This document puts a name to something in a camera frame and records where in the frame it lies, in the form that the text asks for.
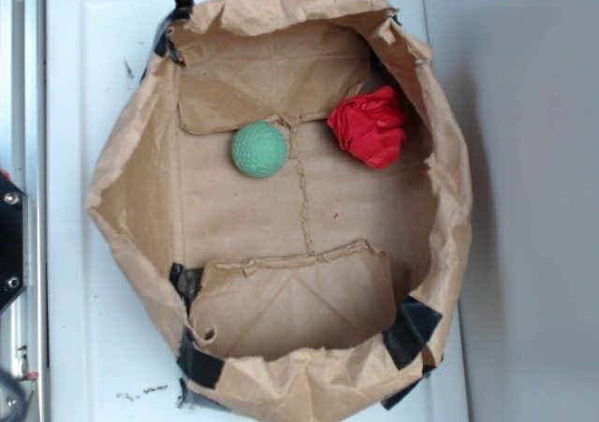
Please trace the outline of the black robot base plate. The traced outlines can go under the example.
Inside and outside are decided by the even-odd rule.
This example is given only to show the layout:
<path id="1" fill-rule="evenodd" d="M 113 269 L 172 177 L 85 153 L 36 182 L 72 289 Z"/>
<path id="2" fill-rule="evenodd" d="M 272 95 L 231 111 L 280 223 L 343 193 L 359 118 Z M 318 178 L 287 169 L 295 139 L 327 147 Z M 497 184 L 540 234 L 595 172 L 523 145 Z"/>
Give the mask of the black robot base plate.
<path id="1" fill-rule="evenodd" d="M 25 272 L 26 194 L 1 170 L 1 313 L 22 294 Z"/>

